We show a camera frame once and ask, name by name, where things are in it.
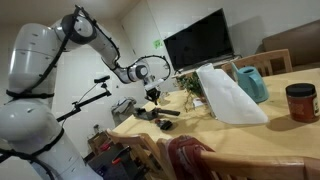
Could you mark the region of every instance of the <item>wooden chair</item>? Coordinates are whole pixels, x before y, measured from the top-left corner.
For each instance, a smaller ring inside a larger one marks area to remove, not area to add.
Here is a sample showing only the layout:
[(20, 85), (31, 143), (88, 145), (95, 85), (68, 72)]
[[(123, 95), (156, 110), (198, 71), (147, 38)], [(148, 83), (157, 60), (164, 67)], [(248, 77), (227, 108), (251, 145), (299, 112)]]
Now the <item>wooden chair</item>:
[(124, 135), (109, 129), (106, 133), (115, 144), (121, 143), (131, 147), (133, 158), (138, 157), (150, 169), (146, 175), (147, 179), (173, 179), (174, 174), (171, 174), (170, 169), (168, 170), (166, 161), (163, 161), (160, 157), (159, 148), (148, 134)]
[[(269, 51), (265, 53), (255, 54), (252, 56), (248, 56), (237, 61), (233, 61), (233, 63), (238, 67), (244, 66), (254, 66), (260, 72), (261, 76), (271, 76), (274, 74), (274, 71), (271, 66), (271, 60), (277, 60), (284, 62), (285, 72), (292, 72), (291, 59), (288, 49), (283, 50), (275, 50)], [(231, 63), (227, 63), (221, 66), (226, 73), (230, 73), (232, 71)]]
[[(166, 140), (157, 145), (163, 156)], [(320, 160), (293, 156), (241, 156), (216, 152), (201, 153), (201, 159), (218, 180), (318, 180)]]

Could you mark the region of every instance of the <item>brown jar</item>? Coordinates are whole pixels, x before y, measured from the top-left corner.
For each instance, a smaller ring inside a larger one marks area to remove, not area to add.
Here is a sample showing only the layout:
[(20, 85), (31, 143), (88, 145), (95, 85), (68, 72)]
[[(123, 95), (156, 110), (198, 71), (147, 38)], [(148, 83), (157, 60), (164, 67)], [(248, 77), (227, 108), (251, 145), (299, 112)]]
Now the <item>brown jar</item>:
[(317, 92), (313, 84), (292, 84), (286, 87), (286, 93), (293, 120), (310, 123), (319, 119)]

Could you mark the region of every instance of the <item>black tv screen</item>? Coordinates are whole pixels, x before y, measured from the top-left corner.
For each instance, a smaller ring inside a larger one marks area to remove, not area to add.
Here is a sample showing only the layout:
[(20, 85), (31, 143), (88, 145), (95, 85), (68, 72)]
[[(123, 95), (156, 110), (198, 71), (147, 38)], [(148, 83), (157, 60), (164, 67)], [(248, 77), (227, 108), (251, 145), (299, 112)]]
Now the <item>black tv screen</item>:
[(164, 44), (176, 71), (234, 54), (223, 9), (168, 37)]

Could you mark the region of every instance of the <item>wooden table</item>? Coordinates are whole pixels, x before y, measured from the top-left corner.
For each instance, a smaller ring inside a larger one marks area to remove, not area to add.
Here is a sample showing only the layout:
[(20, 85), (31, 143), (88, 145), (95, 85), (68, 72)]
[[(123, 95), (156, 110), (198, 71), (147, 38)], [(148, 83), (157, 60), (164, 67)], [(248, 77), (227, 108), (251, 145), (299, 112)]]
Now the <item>wooden table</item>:
[[(265, 77), (264, 81), (270, 97), (259, 106), (269, 117), (268, 124), (250, 126), (226, 124), (212, 118), (207, 106), (197, 107), (186, 113), (183, 103), (187, 94), (184, 91), (177, 91), (170, 92), (166, 97), (169, 104), (159, 106), (181, 112), (179, 117), (170, 115), (163, 117), (174, 123), (172, 130), (161, 131), (154, 121), (149, 122), (131, 116), (114, 131), (126, 134), (144, 132), (154, 141), (158, 138), (169, 139), (187, 134), (221, 153), (299, 155), (320, 158), (320, 121), (306, 124), (291, 120), (285, 94), (286, 86), (299, 82), (313, 83), (317, 87), (317, 92), (320, 93), (320, 69), (269, 76)], [(152, 103), (145, 105), (147, 110), (154, 107)]]

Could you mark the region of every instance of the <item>jar lid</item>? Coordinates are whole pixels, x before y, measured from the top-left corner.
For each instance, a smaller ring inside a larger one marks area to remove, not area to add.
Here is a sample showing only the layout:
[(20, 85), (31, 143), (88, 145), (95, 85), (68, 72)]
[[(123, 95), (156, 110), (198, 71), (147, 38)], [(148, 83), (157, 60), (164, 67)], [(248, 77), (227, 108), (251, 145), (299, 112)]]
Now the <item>jar lid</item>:
[(313, 84), (309, 83), (297, 83), (286, 87), (286, 93), (292, 97), (305, 97), (311, 96), (316, 92), (316, 88)]

